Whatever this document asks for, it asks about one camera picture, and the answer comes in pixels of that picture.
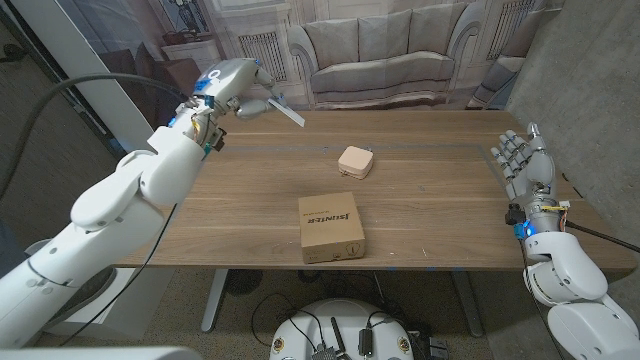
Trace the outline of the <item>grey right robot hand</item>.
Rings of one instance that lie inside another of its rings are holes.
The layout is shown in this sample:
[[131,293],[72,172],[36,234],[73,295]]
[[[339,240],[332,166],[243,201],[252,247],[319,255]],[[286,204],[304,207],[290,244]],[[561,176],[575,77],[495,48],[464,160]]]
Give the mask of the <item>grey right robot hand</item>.
[[527,125],[527,138],[513,130],[499,136],[491,149],[506,184],[507,225],[518,240],[544,232],[559,232],[565,209],[557,198],[556,167],[536,123]]

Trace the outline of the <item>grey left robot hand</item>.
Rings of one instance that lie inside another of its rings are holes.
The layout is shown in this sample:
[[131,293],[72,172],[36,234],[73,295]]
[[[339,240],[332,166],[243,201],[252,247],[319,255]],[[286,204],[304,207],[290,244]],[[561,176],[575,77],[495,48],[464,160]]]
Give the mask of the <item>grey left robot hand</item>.
[[[241,94],[259,84],[270,96],[243,100]],[[255,58],[233,58],[209,67],[196,80],[192,95],[176,108],[168,126],[179,131],[203,148],[220,151],[226,131],[218,119],[233,114],[249,120],[273,110],[290,107],[275,78]]]

